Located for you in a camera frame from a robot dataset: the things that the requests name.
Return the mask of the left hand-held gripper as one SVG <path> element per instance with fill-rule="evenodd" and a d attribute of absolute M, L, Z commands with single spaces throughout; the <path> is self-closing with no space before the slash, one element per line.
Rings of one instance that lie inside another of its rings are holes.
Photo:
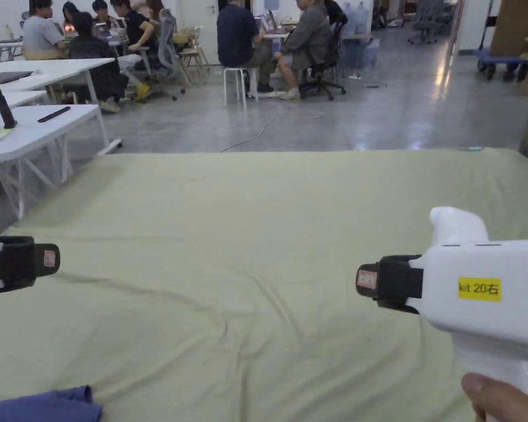
<path fill-rule="evenodd" d="M 30 236 L 0 236 L 0 294 L 32 287 L 60 268 L 60 250 Z"/>

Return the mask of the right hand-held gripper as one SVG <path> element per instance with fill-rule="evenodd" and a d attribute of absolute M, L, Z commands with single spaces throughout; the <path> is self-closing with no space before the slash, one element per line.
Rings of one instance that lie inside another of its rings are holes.
<path fill-rule="evenodd" d="M 451 336 L 462 372 L 528 395 L 528 240 L 492 241 L 479 216 L 452 207 L 430 221 L 432 245 L 361 265 L 357 294 L 420 315 Z"/>

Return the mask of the person's right hand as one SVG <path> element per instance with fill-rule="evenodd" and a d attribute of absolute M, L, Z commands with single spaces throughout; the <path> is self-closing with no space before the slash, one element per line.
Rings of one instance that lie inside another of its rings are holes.
<path fill-rule="evenodd" d="M 528 421 L 528 396 L 505 382 L 468 373 L 461 379 L 476 421 Z"/>

